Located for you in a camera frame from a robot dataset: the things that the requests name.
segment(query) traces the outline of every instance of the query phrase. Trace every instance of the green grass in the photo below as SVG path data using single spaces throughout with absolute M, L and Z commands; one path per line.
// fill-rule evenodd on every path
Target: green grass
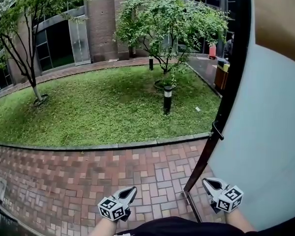
M 38 85 L 49 100 L 39 108 L 31 88 L 0 99 L 0 142 L 37 145 L 128 143 L 210 130 L 220 99 L 191 70 L 177 75 L 170 115 L 153 86 L 161 69 L 107 69 Z

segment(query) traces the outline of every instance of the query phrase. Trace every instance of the glass door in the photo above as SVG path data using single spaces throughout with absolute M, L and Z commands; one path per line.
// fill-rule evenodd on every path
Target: glass door
M 89 64 L 89 44 L 85 16 L 76 17 L 76 21 L 69 20 L 71 46 L 75 65 Z
M 223 217 L 218 217 L 218 214 L 213 217 L 209 214 L 209 212 L 213 210 L 210 207 L 211 200 L 208 198 L 208 195 L 202 186 L 202 179 L 205 177 L 213 177 L 213 172 L 207 164 L 208 160 L 210 159 L 218 141 L 221 140 L 220 142 L 223 142 L 224 139 L 227 139 L 227 137 L 223 137 L 222 131 L 235 102 L 246 62 L 251 27 L 251 0 L 236 0 L 235 24 L 236 36 L 234 38 L 233 47 L 234 59 L 228 73 L 223 98 L 215 121 L 212 123 L 210 137 L 208 138 L 201 156 L 184 187 L 184 192 L 198 221 L 207 222 L 208 218 L 211 218 L 211 220 L 214 219 L 214 221 L 223 222 Z

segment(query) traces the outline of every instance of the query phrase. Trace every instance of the tree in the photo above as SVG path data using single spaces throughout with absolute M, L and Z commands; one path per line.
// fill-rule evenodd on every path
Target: tree
M 147 51 L 160 63 L 164 74 L 186 62 L 192 49 L 200 49 L 200 38 L 215 44 L 224 38 L 227 15 L 202 2 L 189 0 L 125 0 L 116 37 L 130 47 Z M 184 43 L 175 53 L 178 41 Z M 174 64 L 169 61 L 176 58 Z
M 82 0 L 0 0 L 0 41 L 21 74 L 27 77 L 39 102 L 43 99 L 36 87 L 34 73 L 38 25 L 44 15 L 50 17 L 61 14 L 70 19 L 64 8 L 67 8 L 68 2 L 74 5 L 74 2 L 79 1 Z M 19 34 L 20 23 L 24 23 L 27 28 L 26 39 Z M 20 43 L 21 48 L 17 48 L 17 43 Z

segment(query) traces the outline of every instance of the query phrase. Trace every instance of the bollard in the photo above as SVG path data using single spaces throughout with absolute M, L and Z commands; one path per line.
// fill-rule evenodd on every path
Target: bollard
M 172 106 L 172 86 L 164 87 L 164 114 L 168 115 L 171 111 Z
M 150 71 L 153 71 L 153 57 L 149 57 L 148 63 Z

